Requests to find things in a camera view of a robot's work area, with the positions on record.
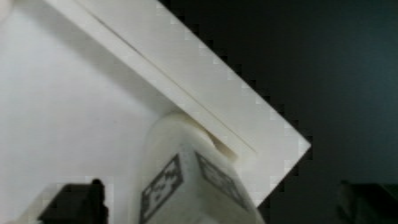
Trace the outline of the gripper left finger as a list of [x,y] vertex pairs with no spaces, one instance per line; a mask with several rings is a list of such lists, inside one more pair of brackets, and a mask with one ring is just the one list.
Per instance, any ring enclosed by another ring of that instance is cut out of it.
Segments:
[[105,185],[99,179],[89,184],[66,184],[41,212],[42,224],[108,224]]

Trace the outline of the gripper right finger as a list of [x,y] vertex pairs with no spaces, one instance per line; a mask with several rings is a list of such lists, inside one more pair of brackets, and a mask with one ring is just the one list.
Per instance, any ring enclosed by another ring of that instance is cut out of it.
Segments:
[[398,224],[398,184],[343,181],[336,214],[341,224]]

